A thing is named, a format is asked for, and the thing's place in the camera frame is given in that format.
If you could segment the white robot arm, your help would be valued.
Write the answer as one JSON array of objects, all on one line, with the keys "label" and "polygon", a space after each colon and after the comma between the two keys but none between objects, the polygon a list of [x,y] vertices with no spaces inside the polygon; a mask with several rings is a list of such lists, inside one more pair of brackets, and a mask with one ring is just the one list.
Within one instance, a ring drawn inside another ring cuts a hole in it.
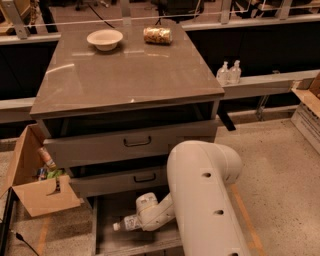
[{"label": "white robot arm", "polygon": [[178,144],[167,161],[170,193],[162,201],[151,193],[136,200],[141,228],[154,231],[175,219],[185,256],[251,256],[226,190],[241,170],[228,146]]}]

